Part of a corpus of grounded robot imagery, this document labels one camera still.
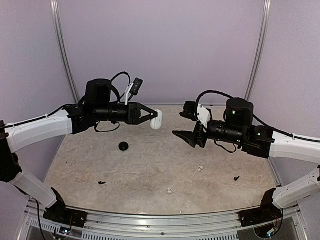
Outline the white earbud charging case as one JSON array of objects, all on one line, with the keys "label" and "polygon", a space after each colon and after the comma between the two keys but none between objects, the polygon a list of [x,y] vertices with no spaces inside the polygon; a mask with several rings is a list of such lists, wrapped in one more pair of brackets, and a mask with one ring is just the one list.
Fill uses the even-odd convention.
[{"label": "white earbud charging case", "polygon": [[153,130],[159,130],[163,124],[163,112],[159,109],[155,110],[157,112],[157,117],[150,120],[150,127]]}]

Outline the white earbud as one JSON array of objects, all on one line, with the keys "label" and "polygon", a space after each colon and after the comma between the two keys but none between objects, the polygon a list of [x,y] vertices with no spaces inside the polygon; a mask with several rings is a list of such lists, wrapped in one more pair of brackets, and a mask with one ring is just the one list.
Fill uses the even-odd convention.
[{"label": "white earbud", "polygon": [[167,194],[168,194],[168,195],[171,195],[173,192],[174,192],[174,191],[173,191],[172,188],[170,188],[170,187],[167,188]]},{"label": "white earbud", "polygon": [[203,167],[203,166],[198,166],[198,167],[197,167],[197,171],[198,171],[198,172],[202,172],[203,170],[204,170],[204,167]]}]

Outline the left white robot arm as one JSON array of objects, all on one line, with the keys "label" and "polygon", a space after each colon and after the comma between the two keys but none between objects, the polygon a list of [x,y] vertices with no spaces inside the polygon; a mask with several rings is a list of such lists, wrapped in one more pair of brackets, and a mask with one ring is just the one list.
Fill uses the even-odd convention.
[{"label": "left white robot arm", "polygon": [[38,178],[19,165],[17,152],[36,143],[67,135],[76,135],[100,122],[140,125],[149,122],[153,130],[162,126],[163,113],[141,103],[131,102],[143,83],[136,78],[129,83],[124,102],[111,80],[98,78],[86,85],[85,95],[77,104],[66,104],[52,113],[22,122],[0,123],[0,180],[10,183],[37,200],[57,221],[70,218],[70,211],[53,188],[47,188]]}]

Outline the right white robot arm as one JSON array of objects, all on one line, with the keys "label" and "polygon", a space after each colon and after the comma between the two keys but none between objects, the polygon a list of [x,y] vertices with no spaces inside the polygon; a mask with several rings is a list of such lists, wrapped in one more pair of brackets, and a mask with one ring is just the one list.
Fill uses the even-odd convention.
[{"label": "right white robot arm", "polygon": [[254,105],[242,98],[226,102],[224,120],[214,120],[211,110],[198,102],[187,101],[180,113],[196,123],[193,131],[172,133],[192,148],[204,148],[207,140],[234,145],[236,149],[258,158],[285,158],[320,164],[320,140],[283,133],[270,126],[253,125]]}]

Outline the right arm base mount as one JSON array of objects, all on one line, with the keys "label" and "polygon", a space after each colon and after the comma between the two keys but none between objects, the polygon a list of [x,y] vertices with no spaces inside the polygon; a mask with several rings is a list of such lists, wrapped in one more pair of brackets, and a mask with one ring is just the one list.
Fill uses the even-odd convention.
[{"label": "right arm base mount", "polygon": [[275,221],[283,216],[282,210],[277,207],[257,207],[249,210],[242,210],[238,213],[242,227],[249,227]]}]

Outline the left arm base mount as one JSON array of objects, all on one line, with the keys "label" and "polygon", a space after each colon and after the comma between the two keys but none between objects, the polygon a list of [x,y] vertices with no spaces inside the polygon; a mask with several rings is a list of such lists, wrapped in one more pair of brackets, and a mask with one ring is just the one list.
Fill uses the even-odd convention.
[{"label": "left arm base mount", "polygon": [[47,209],[43,214],[43,218],[71,227],[83,228],[87,219],[87,215],[88,214],[85,211],[70,208],[65,208],[62,211],[53,211]]}]

